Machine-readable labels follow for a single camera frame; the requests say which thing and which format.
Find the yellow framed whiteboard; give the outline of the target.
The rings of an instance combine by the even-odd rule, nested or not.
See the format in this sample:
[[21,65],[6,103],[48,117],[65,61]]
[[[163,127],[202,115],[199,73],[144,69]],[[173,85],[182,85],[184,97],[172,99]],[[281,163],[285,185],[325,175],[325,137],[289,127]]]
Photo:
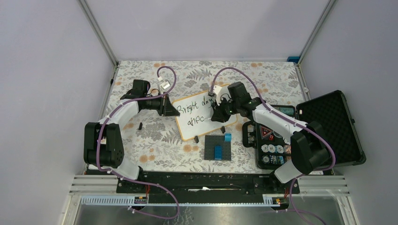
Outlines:
[[203,121],[213,115],[212,103],[215,99],[208,95],[207,91],[199,92],[172,102],[172,105],[180,112],[176,117],[176,123],[183,141],[193,139],[229,126],[237,122],[237,115],[232,115],[225,123],[215,121]]

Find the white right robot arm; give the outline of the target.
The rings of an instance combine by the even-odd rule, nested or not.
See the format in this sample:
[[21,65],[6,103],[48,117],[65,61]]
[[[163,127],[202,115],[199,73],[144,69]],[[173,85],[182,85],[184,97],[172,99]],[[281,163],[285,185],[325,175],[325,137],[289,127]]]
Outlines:
[[269,187],[273,192],[283,192],[289,181],[308,175],[335,158],[331,146],[322,138],[324,131],[319,123],[305,123],[281,113],[262,98],[251,97],[242,82],[226,87],[214,86],[208,94],[215,99],[211,121],[226,122],[231,115],[240,114],[289,141],[290,161],[271,173]]

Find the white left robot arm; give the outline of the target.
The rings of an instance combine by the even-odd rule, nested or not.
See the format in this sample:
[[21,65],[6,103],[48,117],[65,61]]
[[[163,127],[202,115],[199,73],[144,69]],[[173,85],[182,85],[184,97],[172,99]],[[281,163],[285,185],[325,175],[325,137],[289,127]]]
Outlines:
[[135,193],[144,190],[146,181],[139,176],[139,166],[124,157],[121,129],[141,110],[155,110],[165,117],[180,115],[168,94],[148,96],[150,87],[149,81],[134,80],[132,89],[121,97],[120,104],[109,115],[84,127],[84,162],[129,179],[127,185]]

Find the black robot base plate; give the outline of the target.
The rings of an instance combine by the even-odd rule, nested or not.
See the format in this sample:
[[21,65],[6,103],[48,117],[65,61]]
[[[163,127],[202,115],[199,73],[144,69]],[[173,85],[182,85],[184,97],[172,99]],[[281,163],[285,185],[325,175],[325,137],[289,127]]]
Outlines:
[[253,203],[258,202],[262,195],[275,194],[284,197],[289,194],[290,188],[293,194],[300,193],[297,182],[277,184],[267,174],[144,171],[140,173],[138,180],[151,185],[118,180],[116,192],[143,194],[170,201],[173,197],[158,187],[162,185],[171,191],[176,200],[182,198],[183,202],[193,200],[195,203]]

